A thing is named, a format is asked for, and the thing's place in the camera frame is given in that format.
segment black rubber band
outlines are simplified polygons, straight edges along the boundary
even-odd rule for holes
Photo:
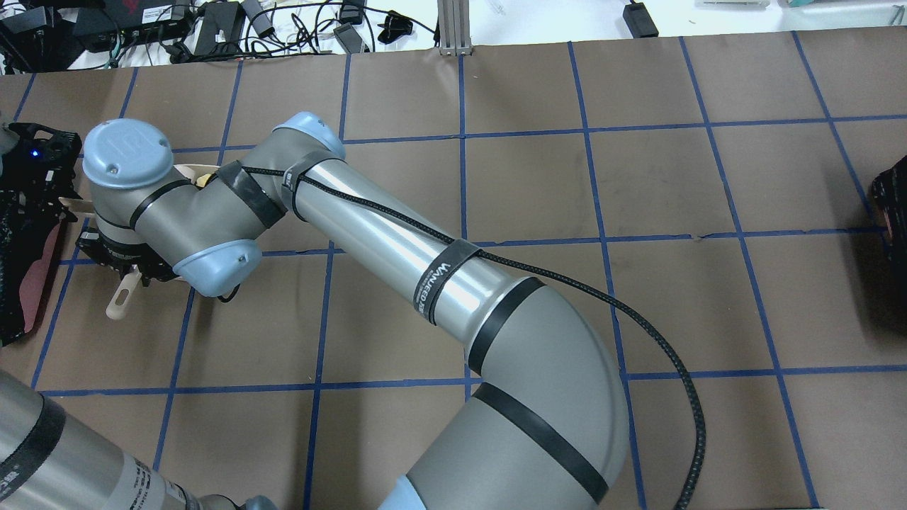
[[[284,210],[271,200],[254,177],[243,170],[242,163],[225,164],[218,169],[216,175],[219,175],[223,183],[246,203],[266,229],[270,229],[283,218]]]
[[[95,212],[94,212],[94,215],[97,216],[98,218],[101,218],[102,220],[104,220],[105,223],[111,225],[112,227],[116,227],[116,228],[118,228],[118,229],[123,229],[123,230],[131,230],[131,229],[132,229],[132,228],[130,228],[128,225],[121,225],[121,224],[119,224],[119,223],[115,223],[115,222],[113,222],[113,221],[110,221],[110,220],[104,218],[98,211],[95,211]]]
[[[586,460],[570,441],[554,430],[542,417],[535,414],[516,398],[489,383],[482,383],[473,397],[478,398],[501,416],[522,430],[529,439],[541,446],[548,455],[561,465],[592,496],[595,503],[601,503],[608,492],[608,482],[601,473]]]
[[[19,447],[0,463],[0,502],[21,487],[34,475],[53,453],[63,435],[66,411],[50,398],[44,399],[34,427]]]
[[[141,201],[139,207],[135,208],[135,211],[132,212],[132,217],[129,218],[129,228],[135,230],[135,224],[139,221],[141,215],[145,212],[146,209],[151,206],[154,201],[158,200],[160,197],[164,196],[168,191],[175,190],[181,186],[191,186],[192,182],[189,179],[179,179],[178,181],[170,181],[147,197],[145,200]]]
[[[494,338],[498,336],[504,322],[510,318],[511,314],[520,304],[536,290],[544,287],[545,284],[537,278],[527,278],[520,282],[519,285],[511,289],[510,292],[501,299],[498,306],[494,307],[492,314],[479,328],[479,334],[473,340],[473,347],[469,349],[469,368],[476,374],[482,374],[482,364],[485,362],[485,355],[491,348]]]
[[[303,156],[301,160],[293,163],[293,166],[289,167],[284,173],[283,184],[281,186],[284,205],[287,205],[287,202],[289,202],[288,208],[302,221],[305,221],[306,219],[302,217],[302,214],[299,214],[299,210],[296,208],[296,189],[299,187],[299,181],[306,172],[312,170],[312,167],[329,160],[343,161],[340,156],[331,151],[312,151]]]
[[[413,307],[426,320],[434,324],[434,307],[441,297],[441,290],[461,266],[479,252],[481,248],[468,240],[458,239],[452,242],[428,264],[422,273],[419,284],[415,286]]]

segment blue tape line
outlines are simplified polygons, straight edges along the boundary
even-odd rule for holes
[[[872,374],[877,372],[907,372],[907,365],[857,365],[850,367],[782,368],[781,371],[789,376],[818,374]]]
[[[94,265],[94,260],[91,259],[77,259],[77,260],[60,260],[61,266],[92,266]]]
[[[229,98],[229,107],[227,108],[227,122],[224,124],[224,134],[220,138],[220,147],[218,148],[218,166],[224,163],[224,152],[227,150],[227,138],[229,137],[229,127],[233,122],[233,110],[236,108],[236,96],[239,95],[239,81],[242,78],[242,61],[236,66],[236,77],[233,80],[233,94]]]
[[[85,227],[88,226],[88,218],[85,218],[82,221],[82,230],[85,230]],[[79,247],[76,246],[73,249],[73,255],[69,260],[76,260],[79,256]],[[54,314],[51,316],[51,323],[47,327],[47,334],[44,336],[44,344],[41,346],[41,354],[38,355],[38,362],[34,366],[34,373],[32,374],[32,389],[38,387],[38,378],[41,377],[41,370],[44,368],[44,360],[47,358],[47,351],[51,348],[51,339],[54,337],[54,331],[56,330],[56,321],[60,318],[60,309],[63,307],[63,299],[66,297],[66,290],[69,289],[69,280],[73,277],[73,270],[75,269],[74,265],[70,265],[66,270],[66,278],[63,279],[63,285],[60,287],[60,295],[57,297],[57,304],[54,307]]]
[[[495,246],[544,246],[550,244],[592,244],[601,242],[601,239],[595,237],[583,237],[576,239],[529,239],[529,240],[483,240],[475,243],[482,248]]]
[[[834,123],[860,123],[864,121],[902,121],[907,119],[907,113],[896,115],[863,115],[855,117],[832,117]]]
[[[705,235],[693,234],[653,234],[639,236],[606,236],[605,242],[646,242],[657,240],[693,240],[693,239],[734,239],[738,235],[746,238],[760,237],[798,237],[814,235],[859,235],[867,233],[880,233],[882,227],[856,227],[851,229],[813,229],[813,230],[751,230],[744,231],[741,234],[736,232],[715,232]],[[526,240],[479,240],[474,244],[482,248],[495,248],[501,246],[548,246],[548,245],[570,245],[570,244],[594,244],[601,242],[600,238],[582,237],[567,239],[526,239]],[[343,254],[345,251],[334,248],[334,254]],[[262,252],[263,257],[296,257],[299,255],[327,255],[327,249],[314,248],[312,250],[271,250]],[[61,260],[61,266],[67,265],[90,265],[94,262],[90,259],[78,260]]]
[[[592,188],[592,201],[595,206],[595,221],[599,227],[599,242],[601,246],[601,258],[604,262],[605,280],[608,285],[608,293],[614,295],[614,279],[611,274],[611,261],[608,254],[607,235],[605,232],[605,222],[601,214],[601,204],[599,201],[599,184],[595,175],[595,161],[592,158],[592,142],[590,139],[589,120],[586,115],[586,102],[582,94],[582,82],[580,80],[580,70],[576,65],[576,54],[573,52],[573,43],[567,43],[567,52],[570,54],[570,63],[573,71],[573,81],[576,85],[576,96],[580,106],[580,118],[582,119],[583,141],[586,145],[586,164],[589,166],[589,181]],[[633,417],[633,401],[629,392],[629,379],[627,379],[627,363],[624,358],[623,340],[620,335],[620,324],[618,322],[617,311],[614,307],[609,307],[611,312],[611,326],[614,329],[614,344],[618,355],[618,367],[620,374],[620,384],[624,389],[624,398],[627,400],[627,410],[629,416],[629,449],[633,457],[633,475],[636,478],[636,495],[639,506],[646,510],[646,491],[642,479],[642,466],[639,462],[639,446],[636,439],[636,421]]]
[[[547,136],[549,134],[580,134],[582,129],[543,129],[536,131],[461,132],[463,138],[511,138],[521,136]]]
[[[742,232],[744,237],[779,237],[779,236],[816,236],[835,234],[872,234],[883,231],[881,227],[856,227],[852,229],[812,229],[812,230],[751,230]]]
[[[463,77],[463,55],[457,55],[457,90],[460,101],[460,237],[467,239],[468,221],[466,213],[466,81]]]
[[[825,114],[825,121],[828,122],[828,127],[832,130],[834,142],[837,143],[838,151],[841,152],[841,157],[842,159],[844,159],[844,166],[847,167],[847,173],[850,174],[851,181],[853,181],[853,186],[856,188],[857,193],[860,195],[860,201],[863,203],[863,208],[866,210],[866,215],[869,216],[870,221],[873,223],[873,225],[875,225],[873,206],[869,203],[869,199],[866,198],[866,192],[863,190],[863,185],[860,183],[860,177],[856,174],[856,170],[853,169],[853,164],[851,163],[850,156],[847,155],[847,150],[844,148],[844,142],[841,140],[841,135],[838,134],[838,128],[834,126],[832,114],[828,110],[828,104],[825,103],[825,98],[822,96],[822,91],[819,89],[819,82],[816,81],[815,75],[813,74],[813,68],[809,65],[809,61],[806,59],[806,52],[803,50],[803,45],[800,43],[800,36],[797,35],[796,32],[791,32],[791,36],[794,38],[796,51],[800,54],[800,60],[803,61],[803,67],[806,70],[806,74],[809,76],[809,81],[813,84],[815,97],[819,100],[819,104],[822,106],[822,112]]]
[[[309,391],[315,389],[313,383],[302,384],[258,384],[237,386],[202,386],[202,387],[177,387],[177,395],[219,395],[224,393],[267,393],[284,391]]]
[[[129,80],[129,87],[126,89],[126,97],[122,100],[122,108],[120,109],[120,118],[126,116],[126,107],[129,106],[129,100],[132,98],[132,89],[135,87],[135,80],[139,76],[139,68],[132,68],[132,78]]]
[[[398,379],[390,381],[357,381],[341,383],[321,383],[321,389],[367,389],[375,387],[426,387],[426,386],[459,386],[462,378],[444,379]]]
[[[346,143],[344,141],[344,136],[346,135],[346,98],[349,95],[349,68],[352,62],[353,56],[346,54],[346,64],[344,64],[343,71],[343,95],[340,96],[340,125],[337,126],[337,138],[343,143]]]
[[[19,101],[19,107],[15,109],[15,115],[13,115],[13,122],[19,120],[19,115],[22,113],[22,109],[25,108],[25,100],[28,99],[28,93],[32,91],[32,85],[34,84],[34,78],[37,74],[32,73],[32,77],[28,79],[28,85],[25,86],[25,92],[22,93],[22,100]]]
[[[114,387],[93,389],[48,389],[41,392],[46,397],[89,397],[101,395],[120,397],[126,395],[167,395],[168,387]]]
[[[894,115],[866,115],[855,117],[832,117],[831,120],[836,123],[850,122],[870,122],[870,121],[888,121],[888,120],[907,120],[907,114]],[[723,123],[712,123],[712,127],[734,127],[734,126],[763,126],[778,124],[811,124],[825,123],[827,119],[781,119],[781,120],[764,120],[764,121],[731,121]],[[680,123],[680,124],[646,124],[636,126],[610,126],[610,127],[590,127],[588,132],[622,132],[622,131],[655,131],[671,129],[690,129],[704,128],[704,123]],[[398,136],[389,138],[360,138],[353,140],[343,140],[344,145],[364,145],[369,143],[398,143],[398,142],[430,142],[434,140],[456,140],[471,138],[505,138],[521,136],[543,136],[548,134],[579,134],[585,132],[583,129],[554,129],[539,131],[512,131],[512,132],[463,132],[451,134],[430,134],[423,136]],[[255,145],[227,145],[224,147],[227,151],[248,151],[255,148]],[[173,152],[213,152],[218,151],[220,147],[189,147],[183,149],[174,149]]]
[[[907,365],[854,365],[840,367],[800,367],[800,368],[782,368],[781,371],[786,376],[812,376],[824,374],[874,374],[883,372],[907,372]],[[739,370],[700,370],[690,372],[694,379],[708,378],[760,378],[773,377],[775,370],[773,368],[752,368]],[[661,379],[678,379],[677,372],[630,372],[627,379],[637,380],[661,380]],[[470,387],[474,384],[482,384],[484,379],[474,378],[470,374],[468,383]],[[443,386],[460,386],[463,383],[461,378],[440,378],[440,379],[393,379],[393,380],[376,380],[376,381],[355,381],[355,382],[338,382],[322,383],[322,391],[336,391],[345,389],[369,389],[381,387],[443,387]],[[172,390],[175,395],[217,395],[223,393],[265,393],[265,392],[288,392],[288,391],[312,391],[315,389],[314,383],[288,383],[288,384],[264,384],[264,385],[237,385],[237,386],[201,386],[201,387],[176,387]],[[43,395],[48,397],[88,397],[91,395],[102,395],[108,397],[124,395],[167,395],[171,392],[169,387],[115,387],[115,388],[90,388],[90,389],[47,389],[42,390]]]
[[[467,222],[467,205],[466,205],[466,72],[464,70],[463,55],[457,55],[457,99],[459,100],[460,114],[460,237],[467,239],[468,222]],[[468,352],[463,348],[463,402],[469,402],[472,395],[471,377],[472,371],[469,368]]]
[[[312,395],[312,417],[308,430],[308,453],[306,457],[306,481],[303,490],[303,510],[312,504],[312,478],[315,471],[315,440],[318,433],[318,414],[321,408],[321,378],[325,367],[325,345],[327,343],[327,309],[331,300],[331,276],[334,272],[334,242],[327,244],[325,266],[325,291],[321,300],[321,330],[318,332],[318,358],[315,365],[315,387]]]
[[[699,370],[689,373],[693,379],[712,379],[712,378],[760,378],[774,377],[774,368],[753,368],[742,370]],[[637,372],[627,375],[631,381],[650,381],[661,379],[680,379],[677,372]]]
[[[651,236],[614,236],[606,237],[606,242],[640,242],[647,240],[690,240],[693,236],[690,234],[657,234]]]
[[[617,131],[656,131],[663,129],[690,129],[705,127],[703,123],[680,123],[680,124],[643,124],[639,126],[610,126],[589,128],[589,132],[617,132]]]
[[[180,154],[180,153],[189,153],[189,152],[217,152],[219,150],[220,150],[220,147],[190,147],[188,149],[171,149],[171,152],[173,152],[174,154]]]
[[[334,250],[334,253],[343,253],[342,250]],[[327,255],[327,249],[314,248],[312,250],[273,250],[262,251],[262,257],[296,257],[297,255]]]
[[[789,124],[821,124],[827,122],[826,119],[775,119],[772,121],[726,121],[723,123],[711,123],[713,128],[717,127],[739,127],[739,126],[776,126]]]
[[[173,396],[176,393],[176,381],[180,377],[180,364],[182,363],[182,351],[186,345],[186,334],[189,331],[189,319],[192,316],[192,303],[195,301],[195,289],[189,289],[189,296],[186,298],[186,311],[182,315],[182,326],[180,326],[180,340],[176,345],[176,355],[173,357],[173,370],[171,371],[171,382],[167,388],[167,404],[164,405],[164,416],[161,420],[161,432],[158,434],[158,446],[154,450],[154,462],[152,467],[155,471],[161,468],[161,456],[164,452],[164,443],[167,441],[167,429],[170,426],[170,415],[173,408]]]
[[[397,136],[394,138],[363,138],[343,140],[344,145],[363,145],[366,143],[399,143],[399,142],[432,142],[434,140],[455,140],[458,134],[429,134],[425,136]]]
[[[749,248],[746,245],[746,238],[743,235],[743,229],[740,226],[740,218],[737,216],[736,205],[734,203],[734,195],[731,193],[730,184],[727,180],[727,174],[725,173],[724,163],[721,161],[721,155],[718,152],[717,142],[715,140],[715,134],[712,131],[711,122],[708,119],[708,111],[706,109],[706,104],[702,99],[702,92],[699,90],[699,83],[696,78],[696,71],[693,69],[693,63],[689,57],[689,51],[687,50],[687,44],[684,41],[683,37],[679,37],[680,49],[683,52],[684,61],[687,64],[687,69],[689,71],[690,80],[693,83],[693,90],[696,93],[696,99],[699,103],[699,110],[702,112],[702,120],[706,123],[706,132],[708,134],[708,142],[711,145],[712,153],[715,157],[715,164],[718,168],[718,175],[721,178],[722,184],[725,188],[725,195],[727,196],[727,205],[730,208],[731,217],[734,220],[734,228],[737,234],[737,238],[740,243],[740,250],[743,253],[744,263],[746,265],[746,273],[749,277],[750,287],[753,290],[753,296],[756,299],[756,308],[759,312],[759,319],[762,322],[762,330],[765,333],[766,337],[766,346],[768,347],[768,354],[772,359],[772,367],[774,368],[775,378],[778,381],[778,389],[781,394],[781,400],[785,407],[785,413],[787,415],[787,425],[790,427],[791,437],[794,440],[794,447],[796,450],[797,458],[800,462],[800,471],[803,475],[804,483],[806,486],[806,493],[809,494],[810,503],[812,506],[819,506],[818,500],[815,496],[815,489],[813,487],[813,478],[809,472],[809,465],[806,463],[806,456],[804,454],[803,445],[800,442],[800,433],[797,429],[796,418],[794,416],[794,410],[791,407],[790,397],[787,395],[787,385],[785,383],[784,374],[781,372],[781,363],[778,360],[778,354],[775,349],[775,340],[772,336],[772,330],[768,324],[768,316],[766,314],[766,308],[762,301],[762,293],[759,290],[759,283],[756,281],[756,272],[753,269],[753,261],[750,259]]]

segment white label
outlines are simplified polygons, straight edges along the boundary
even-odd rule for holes
[[[122,471],[102,510],[160,510],[166,482],[135,457],[122,453]]]
[[[160,7],[149,7],[141,11],[141,24],[157,23],[159,21],[169,20],[171,18],[171,5],[161,5]]]

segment black cable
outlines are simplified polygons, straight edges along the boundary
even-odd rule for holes
[[[284,175],[284,172],[281,172],[278,170],[263,169],[263,168],[256,168],[256,167],[244,166],[243,170],[245,170],[246,172],[250,172],[250,173],[261,173],[264,175],[272,175],[275,177],[281,177]],[[425,225],[424,223],[420,222],[419,220],[416,220],[415,218],[406,216],[402,212],[395,211],[394,209],[391,209],[391,208],[389,208],[385,205],[382,205],[380,203],[377,203],[375,201],[370,201],[369,199],[356,197],[356,196],[350,195],[348,193],[344,193],[340,190],[335,190],[334,188],[326,186],[325,184],[322,184],[321,182],[316,181],[316,180],[306,176],[305,174],[302,176],[301,181],[305,182],[306,184],[310,184],[310,185],[314,186],[315,188],[318,188],[321,191],[324,191],[330,195],[333,195],[333,196],[343,199],[345,201],[350,201],[350,202],[365,206],[369,209],[382,212],[383,214],[386,214],[387,216],[390,216],[394,219],[402,221],[403,223],[406,223],[407,225],[410,225],[411,227],[414,227],[445,244],[451,244],[452,242],[455,241],[454,238],[444,234],[443,232],[435,230],[432,227],[429,227],[428,225]],[[485,250],[479,250],[475,256],[488,260],[488,261],[491,261],[491,262],[496,262],[498,264],[502,264],[504,266],[508,266],[508,267],[512,267],[512,268],[515,268],[518,270],[524,270],[524,271],[527,271],[530,273],[534,273],[534,274],[543,276],[543,277],[551,279],[551,280],[559,281],[561,283],[564,283],[566,285],[573,287],[574,289],[582,290],[583,292],[591,295],[592,297],[600,299],[600,300],[608,303],[615,309],[622,311],[628,317],[633,319],[634,322],[639,324],[639,326],[644,331],[646,331],[646,333],[649,334],[649,336],[653,340],[655,340],[655,343],[658,344],[658,346],[661,348],[661,350],[664,351],[665,355],[668,356],[668,359],[670,359],[671,364],[674,365],[674,369],[677,371],[678,375],[680,376],[680,381],[683,384],[683,387],[687,392],[687,399],[689,400],[690,408],[693,411],[693,424],[696,428],[696,446],[693,451],[693,459],[690,462],[689,470],[687,471],[687,478],[684,480],[684,485],[680,492],[680,497],[678,498],[677,502],[674,505],[674,510],[686,510],[686,508],[689,506],[690,499],[693,497],[693,493],[696,491],[696,485],[699,480],[699,475],[702,472],[702,465],[706,458],[706,419],[705,419],[705,415],[702,411],[702,405],[699,402],[699,394],[696,391],[696,386],[693,384],[693,378],[691,378],[689,376],[687,367],[684,365],[683,361],[680,359],[680,356],[678,356],[677,351],[674,350],[673,347],[671,347],[671,345],[664,338],[664,336],[662,336],[661,333],[658,332],[657,329],[655,329],[655,326],[652,326],[652,324],[648,320],[646,320],[646,318],[642,317],[642,315],[640,315],[636,310],[634,310],[633,308],[631,308],[630,306],[625,304],[623,301],[620,301],[619,299],[611,296],[610,294],[608,294],[606,292],[602,292],[601,290],[595,289],[594,287],[592,287],[590,285],[587,285],[581,281],[574,280],[574,279],[564,276],[560,273],[557,273],[557,272],[554,272],[551,270],[546,270],[544,268],[538,268],[535,266],[531,266],[529,264],[524,264],[524,263],[516,261],[516,260],[510,260],[510,259],[498,256],[498,255],[494,255],[493,253],[489,253],[488,251],[485,251]]]
[[[321,9],[323,9],[326,5],[343,5],[343,4],[344,4],[343,2],[333,2],[333,1],[328,0],[328,1],[326,1],[326,2],[318,2],[318,3],[314,3],[314,4],[276,5],[276,6],[274,6],[274,7],[269,7],[269,8],[267,8],[267,9],[262,9],[261,11],[255,13],[255,15],[253,15],[253,16],[249,19],[249,24],[246,25],[246,37],[249,37],[249,32],[251,31],[252,24],[255,22],[255,20],[258,19],[259,16],[261,16],[261,15],[263,15],[263,14],[265,14],[265,13],[271,13],[271,12],[279,11],[279,10],[282,10],[282,9],[298,9],[299,7],[315,7],[315,6],[317,6],[317,7],[318,7],[318,10],[317,10],[317,12],[315,13],[315,26],[318,27],[318,18],[319,18],[319,15],[321,14]],[[390,13],[390,11],[385,11],[385,10],[382,10],[382,9],[375,9],[375,8],[373,8],[373,7],[369,7],[369,6],[365,6],[365,5],[363,5],[363,6],[360,7],[360,8],[365,9],[366,11],[374,12],[374,13],[381,13],[381,14],[383,14],[383,15],[387,15],[387,14]],[[429,28],[426,24],[424,24],[424,23],[422,23],[422,22],[420,22],[420,21],[418,21],[418,20],[414,20],[414,19],[413,19],[413,23],[415,23],[416,25],[419,25],[419,26],[423,27],[423,28],[424,28],[425,30],[427,30],[429,33],[431,33],[432,35],[434,35],[434,30],[432,30],[431,28]],[[315,37],[315,44],[318,45],[318,38],[317,38],[317,36]]]
[[[226,298],[224,298],[223,296],[218,296],[218,301],[220,301],[221,303],[229,303],[233,300],[233,298],[236,298],[237,292],[239,292],[239,285],[234,287],[233,291]]]
[[[111,43],[111,50],[108,54],[108,59],[104,64],[104,67],[114,67],[116,65],[116,57],[122,51],[122,43],[124,42],[125,37],[121,34],[120,25],[117,24],[115,19],[107,14],[107,11],[105,9],[101,8],[98,9],[98,11],[100,11],[101,14],[104,15],[104,17],[106,17],[108,20],[110,20],[111,24],[113,24],[115,39]]]
[[[376,44],[375,44],[375,31],[372,29],[372,22],[368,19],[368,14],[366,13],[366,11],[362,12],[362,17],[363,17],[363,19],[366,20],[366,26],[368,27],[368,33],[372,36],[372,51],[375,52],[375,51],[377,51],[377,48],[376,48]]]

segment electronic device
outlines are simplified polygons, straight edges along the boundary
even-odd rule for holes
[[[658,28],[642,2],[624,5],[624,21],[634,39],[658,37]]]
[[[351,25],[360,25],[363,20],[363,7],[366,6],[366,0],[344,0],[340,6],[340,14],[337,20],[341,23]]]
[[[82,139],[34,123],[9,123],[0,130],[8,147],[0,154],[0,343],[7,345],[29,329],[23,280],[43,257],[52,231],[61,221],[75,221],[59,197],[80,198],[73,168]]]
[[[110,51],[122,32],[121,45],[145,44],[187,35],[194,16],[190,0],[111,0],[102,9],[79,9],[73,34],[86,50]]]
[[[343,51],[348,54],[367,54],[371,51],[356,29],[349,23],[335,28],[334,37],[337,38],[337,42],[340,43]]]
[[[242,10],[246,11],[246,17],[252,23],[252,28],[258,37],[268,37],[274,34],[274,25],[267,16],[261,13],[261,4],[258,0],[243,0]]]
[[[62,71],[81,53],[73,23],[53,7],[36,7],[0,20],[0,54],[8,73]]]
[[[240,9],[236,2],[210,2],[205,4],[204,9],[199,38],[195,42],[193,53],[201,56],[231,54],[238,51],[235,44],[242,36],[245,11]]]
[[[870,186],[873,200],[885,218],[888,260],[895,285],[907,299],[907,156],[879,174]]]

